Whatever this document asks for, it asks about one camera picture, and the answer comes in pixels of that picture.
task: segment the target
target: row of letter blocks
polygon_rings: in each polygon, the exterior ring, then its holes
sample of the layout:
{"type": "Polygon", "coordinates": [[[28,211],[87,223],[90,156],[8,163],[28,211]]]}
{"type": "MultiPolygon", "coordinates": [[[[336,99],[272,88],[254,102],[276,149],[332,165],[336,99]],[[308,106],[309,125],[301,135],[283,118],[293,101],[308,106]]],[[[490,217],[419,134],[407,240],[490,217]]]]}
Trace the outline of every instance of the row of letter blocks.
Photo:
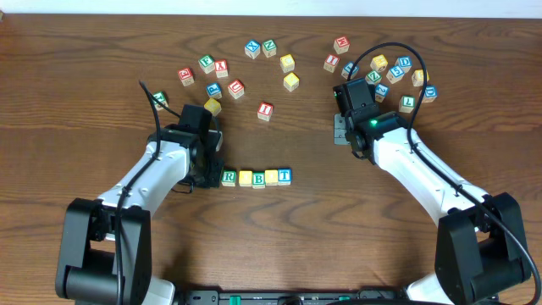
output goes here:
{"type": "MultiPolygon", "coordinates": [[[[206,74],[216,71],[217,77],[227,77],[228,76],[228,64],[225,60],[214,61],[210,55],[205,55],[198,61],[203,72],[206,74]]],[[[179,70],[180,82],[183,83],[183,86],[188,86],[194,83],[194,75],[190,68],[184,68],[179,70]]]]}
{"type": "MultiPolygon", "coordinates": [[[[235,186],[237,172],[225,170],[222,174],[223,186],[235,186]]],[[[239,171],[239,186],[263,189],[265,186],[289,186],[291,169],[268,169],[265,172],[239,171]]]]}
{"type": "MultiPolygon", "coordinates": [[[[215,82],[207,85],[206,90],[210,98],[222,98],[222,90],[220,89],[220,85],[218,83],[215,82]]],[[[228,85],[228,91],[230,92],[231,96],[234,97],[234,99],[237,99],[245,94],[245,87],[239,80],[234,80],[228,85]]]]}

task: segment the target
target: wood grain surface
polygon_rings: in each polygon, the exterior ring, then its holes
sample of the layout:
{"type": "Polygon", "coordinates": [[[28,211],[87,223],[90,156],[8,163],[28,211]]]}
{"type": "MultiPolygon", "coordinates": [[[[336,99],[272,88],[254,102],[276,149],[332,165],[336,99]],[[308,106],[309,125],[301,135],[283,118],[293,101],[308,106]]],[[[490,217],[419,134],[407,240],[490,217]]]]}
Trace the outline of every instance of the wood grain surface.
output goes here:
{"type": "MultiPolygon", "coordinates": [[[[106,191],[141,157],[154,123],[137,81],[166,91],[177,111],[203,105],[205,85],[217,81],[197,64],[207,53],[230,67],[218,79],[225,162],[289,166],[293,183],[170,193],[152,221],[155,275],[225,290],[356,290],[403,286],[433,272],[436,228],[421,205],[391,175],[333,144],[331,87],[344,81],[340,69],[388,41],[415,47],[439,90],[422,106],[419,135],[473,184],[520,202],[529,249],[542,264],[542,20],[7,15],[0,23],[0,303],[67,302],[54,292],[66,207],[106,191]],[[350,51],[331,74],[324,59],[343,35],[350,51]],[[269,38],[277,56],[244,54],[249,39],[269,38]],[[279,66],[287,53],[301,79],[293,92],[279,66]],[[187,66],[196,83],[183,87],[176,71],[187,66]],[[234,79],[246,86],[239,100],[227,92],[234,79]],[[261,101],[275,106],[270,122],[257,118],[261,101]]],[[[405,54],[381,53],[391,63],[405,54]]],[[[411,74],[391,86],[384,111],[419,93],[411,74]]],[[[160,119],[174,122],[165,112],[160,119]]],[[[532,293],[529,282],[501,299],[526,302],[532,293]]]]}

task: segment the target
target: letter e block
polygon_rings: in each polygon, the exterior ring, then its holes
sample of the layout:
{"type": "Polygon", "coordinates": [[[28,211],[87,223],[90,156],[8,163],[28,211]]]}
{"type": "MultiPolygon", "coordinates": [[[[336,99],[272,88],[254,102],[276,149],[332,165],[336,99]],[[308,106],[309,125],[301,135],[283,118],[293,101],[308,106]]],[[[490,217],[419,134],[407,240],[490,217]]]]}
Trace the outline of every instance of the letter e block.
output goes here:
{"type": "Polygon", "coordinates": [[[194,75],[190,71],[190,68],[184,68],[179,70],[180,82],[183,83],[183,86],[188,86],[194,83],[194,75]]]}
{"type": "Polygon", "coordinates": [[[335,39],[333,43],[333,48],[335,49],[337,54],[348,52],[348,47],[350,47],[350,42],[348,41],[346,36],[335,39]]]}

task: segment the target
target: black mounting bracket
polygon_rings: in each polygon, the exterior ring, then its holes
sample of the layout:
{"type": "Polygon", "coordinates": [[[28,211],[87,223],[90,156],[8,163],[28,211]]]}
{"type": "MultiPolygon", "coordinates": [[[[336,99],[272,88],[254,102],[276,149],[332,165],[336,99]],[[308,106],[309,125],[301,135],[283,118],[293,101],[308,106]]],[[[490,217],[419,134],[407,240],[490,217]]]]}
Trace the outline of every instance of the black mounting bracket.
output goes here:
{"type": "MultiPolygon", "coordinates": [[[[141,304],[152,274],[151,215],[137,206],[123,209],[123,304],[141,304]]],[[[91,248],[113,234],[114,208],[99,200],[75,199],[66,210],[55,290],[62,298],[89,303],[115,304],[117,268],[115,255],[91,248]]]]}
{"type": "MultiPolygon", "coordinates": [[[[521,209],[508,193],[484,197],[495,214],[527,249],[521,209]]],[[[452,212],[439,220],[434,270],[454,304],[472,304],[491,297],[531,276],[531,268],[516,245],[479,208],[452,212]],[[489,237],[478,242],[475,227],[489,237]]]]}

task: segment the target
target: black cable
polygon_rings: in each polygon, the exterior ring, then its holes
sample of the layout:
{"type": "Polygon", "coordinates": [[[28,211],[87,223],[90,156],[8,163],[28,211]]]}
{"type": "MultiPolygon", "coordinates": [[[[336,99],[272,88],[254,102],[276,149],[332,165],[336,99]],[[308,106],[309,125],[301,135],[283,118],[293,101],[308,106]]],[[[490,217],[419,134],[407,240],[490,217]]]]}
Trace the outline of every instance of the black cable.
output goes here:
{"type": "Polygon", "coordinates": [[[122,212],[122,206],[124,205],[124,200],[130,195],[130,191],[132,189],[132,186],[136,183],[136,181],[143,175],[143,173],[151,166],[152,162],[158,159],[159,153],[160,153],[160,142],[162,141],[162,134],[160,132],[160,118],[158,117],[158,111],[156,110],[156,107],[154,106],[154,103],[152,100],[156,101],[156,98],[152,96],[152,94],[147,90],[147,87],[143,82],[139,82],[141,88],[143,88],[143,91],[145,91],[145,94],[147,95],[147,99],[149,100],[149,103],[151,104],[152,108],[152,114],[154,115],[154,122],[156,123],[156,151],[151,156],[151,158],[141,167],[137,173],[130,179],[128,184],[122,188],[122,192],[120,194],[119,202],[117,202],[117,208],[115,209],[115,256],[117,258],[117,305],[122,305],[124,300],[124,275],[123,275],[123,269],[122,269],[122,247],[120,245],[120,230],[121,230],[121,212],[122,212]]]}
{"type": "Polygon", "coordinates": [[[416,118],[416,115],[418,114],[418,110],[422,106],[422,100],[423,96],[425,95],[425,90],[427,88],[427,68],[425,67],[425,62],[422,59],[422,56],[414,50],[412,47],[400,43],[400,42],[385,42],[382,44],[379,44],[376,47],[371,47],[368,49],[365,53],[363,53],[352,65],[350,69],[350,73],[348,73],[347,80],[351,79],[352,72],[356,68],[357,64],[364,58],[366,55],[371,53],[374,50],[380,49],[381,47],[389,47],[389,46],[396,46],[396,47],[403,47],[410,51],[416,58],[418,59],[419,63],[422,65],[423,70],[423,88],[422,92],[420,94],[420,97],[418,98],[418,103],[416,104],[416,107],[414,107],[414,112],[412,113],[412,117],[410,120],[410,123],[408,124],[408,128],[406,129],[406,138],[408,140],[408,144],[410,145],[410,148],[413,152],[416,153],[416,155],[424,162],[431,170],[433,170],[442,180],[444,180],[446,183],[448,183],[456,192],[463,195],[468,201],[472,202],[477,208],[479,208],[484,214],[488,216],[488,218],[491,220],[492,223],[494,223],[496,226],[499,227],[499,229],[503,230],[506,235],[508,235],[514,244],[516,245],[517,249],[522,253],[522,255],[527,259],[527,262],[529,266],[531,267],[531,270],[533,271],[533,278],[534,278],[534,295],[533,299],[527,303],[527,305],[532,305],[538,303],[540,299],[540,293],[541,293],[541,283],[540,283],[540,274],[538,271],[538,268],[536,267],[536,263],[533,260],[533,257],[528,252],[528,250],[522,245],[522,243],[517,239],[517,237],[508,229],[508,227],[493,213],[491,213],[481,202],[478,201],[475,197],[473,197],[471,194],[463,190],[461,184],[456,184],[450,177],[448,177],[446,174],[440,171],[436,166],[434,166],[429,160],[425,158],[425,156],[422,155],[420,151],[418,151],[417,144],[415,144],[412,140],[412,126],[414,125],[414,120],[416,118]]]}

